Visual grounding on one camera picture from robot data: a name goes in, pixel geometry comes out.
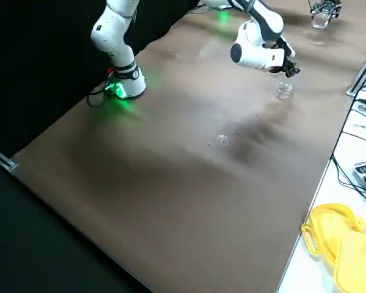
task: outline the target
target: water droplet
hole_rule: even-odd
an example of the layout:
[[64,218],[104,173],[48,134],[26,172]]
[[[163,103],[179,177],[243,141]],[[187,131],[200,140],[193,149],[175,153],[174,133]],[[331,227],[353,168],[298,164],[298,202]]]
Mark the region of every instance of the water droplet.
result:
[[229,145],[228,137],[225,134],[220,134],[217,136],[216,142],[220,147],[226,147]]

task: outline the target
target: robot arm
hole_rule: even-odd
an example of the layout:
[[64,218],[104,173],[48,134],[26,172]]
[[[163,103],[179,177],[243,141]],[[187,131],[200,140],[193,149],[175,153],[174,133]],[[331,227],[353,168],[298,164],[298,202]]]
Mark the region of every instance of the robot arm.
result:
[[[209,6],[219,1],[203,1]],[[251,15],[238,31],[237,39],[231,49],[232,60],[243,66],[255,69],[267,69],[272,73],[283,71],[287,77],[300,72],[290,60],[295,51],[282,36],[283,19],[271,11],[262,0],[227,0],[235,9]],[[265,45],[275,42],[271,48]]]

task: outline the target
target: black backdrop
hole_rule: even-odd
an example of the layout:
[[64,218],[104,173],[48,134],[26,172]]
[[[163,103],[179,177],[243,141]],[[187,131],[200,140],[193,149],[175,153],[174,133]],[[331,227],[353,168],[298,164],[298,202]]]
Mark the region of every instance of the black backdrop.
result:
[[[125,36],[135,54],[198,0],[141,0]],[[104,80],[90,41],[105,0],[0,2],[0,151],[13,156]]]

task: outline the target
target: white table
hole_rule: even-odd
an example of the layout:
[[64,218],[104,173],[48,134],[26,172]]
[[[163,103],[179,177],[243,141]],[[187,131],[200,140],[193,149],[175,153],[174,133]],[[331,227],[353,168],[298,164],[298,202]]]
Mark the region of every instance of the white table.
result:
[[[356,99],[366,99],[366,92],[360,91]],[[355,102],[352,109],[362,112],[359,108],[360,105],[360,102]],[[366,126],[366,118],[357,112],[351,111],[346,119],[343,131],[366,139],[366,129],[355,127],[355,124]],[[341,133],[334,155],[353,183],[361,186],[356,175],[354,175],[353,166],[356,163],[366,161],[366,142],[357,137]],[[340,179],[347,182],[341,172]],[[344,187],[338,182],[336,165],[332,160],[328,161],[310,209],[325,203],[342,203],[366,221],[366,201],[358,192]],[[301,234],[297,238],[277,292],[338,292],[324,261],[315,261],[310,257]]]

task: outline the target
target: green led light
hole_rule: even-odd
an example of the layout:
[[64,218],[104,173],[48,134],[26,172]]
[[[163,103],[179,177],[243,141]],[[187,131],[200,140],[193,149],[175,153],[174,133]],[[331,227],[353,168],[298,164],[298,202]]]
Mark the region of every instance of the green led light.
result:
[[121,99],[127,97],[127,93],[125,92],[122,84],[120,82],[117,82],[115,87],[115,94],[119,96]]
[[228,22],[228,11],[224,10],[220,12],[220,23],[227,23]]

